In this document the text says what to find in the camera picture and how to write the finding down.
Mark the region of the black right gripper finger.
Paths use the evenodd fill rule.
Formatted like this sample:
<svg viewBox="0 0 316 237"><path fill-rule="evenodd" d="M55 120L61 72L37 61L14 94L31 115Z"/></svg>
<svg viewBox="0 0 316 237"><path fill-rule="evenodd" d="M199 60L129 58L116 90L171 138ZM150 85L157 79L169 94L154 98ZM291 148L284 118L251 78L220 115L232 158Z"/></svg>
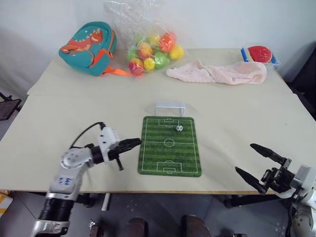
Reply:
<svg viewBox="0 0 316 237"><path fill-rule="evenodd" d="M263 147L255 143L250 144L250 147L265 158L270 158L274 162L277 162L283 166L288 165L288 161L286 158L280 156L279 154L275 153L273 150L269 148Z"/></svg>
<svg viewBox="0 0 316 237"><path fill-rule="evenodd" d="M259 180L254 176L249 174L248 172L242 170L239 167L235 167L236 172L242 177L242 179L249 185L251 185L254 189L256 189L260 194L266 193L266 188L259 183Z"/></svg>

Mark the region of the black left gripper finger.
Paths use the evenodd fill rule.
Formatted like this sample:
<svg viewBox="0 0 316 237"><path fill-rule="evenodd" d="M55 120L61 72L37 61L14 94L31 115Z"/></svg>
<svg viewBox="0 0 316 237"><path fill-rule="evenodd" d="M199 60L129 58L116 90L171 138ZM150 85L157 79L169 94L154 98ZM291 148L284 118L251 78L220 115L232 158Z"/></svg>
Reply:
<svg viewBox="0 0 316 237"><path fill-rule="evenodd" d="M121 140L118 144L118 147L120 148L134 148L142 143L140 138L131 138L131 139L125 139Z"/></svg>
<svg viewBox="0 0 316 237"><path fill-rule="evenodd" d="M119 143L115 148L115 152L117 154L125 153L139 145L140 143Z"/></svg>

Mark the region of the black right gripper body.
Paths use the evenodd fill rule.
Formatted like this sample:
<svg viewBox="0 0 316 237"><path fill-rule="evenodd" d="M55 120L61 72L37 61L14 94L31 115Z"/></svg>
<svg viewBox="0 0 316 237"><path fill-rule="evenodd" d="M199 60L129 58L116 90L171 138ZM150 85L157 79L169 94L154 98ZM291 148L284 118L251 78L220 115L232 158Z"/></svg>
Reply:
<svg viewBox="0 0 316 237"><path fill-rule="evenodd" d="M294 179L295 174L288 170L291 159L286 159L279 169L273 167L267 169L261 181L266 189L271 188L277 193L284 193L291 189L290 183Z"/></svg>

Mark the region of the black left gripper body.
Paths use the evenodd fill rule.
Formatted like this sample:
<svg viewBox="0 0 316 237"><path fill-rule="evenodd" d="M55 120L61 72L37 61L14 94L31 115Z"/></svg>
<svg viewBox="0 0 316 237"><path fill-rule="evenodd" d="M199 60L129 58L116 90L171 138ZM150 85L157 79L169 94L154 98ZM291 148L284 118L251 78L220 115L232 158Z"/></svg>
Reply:
<svg viewBox="0 0 316 237"><path fill-rule="evenodd" d="M124 168L123 168L123 166L121 164L121 161L119 159L119 155L121 153L123 153L123 150L121 148L115 148L115 149L109 150L109 152L108 152L108 160L109 161L115 160L117 162L119 171L124 170Z"/></svg>

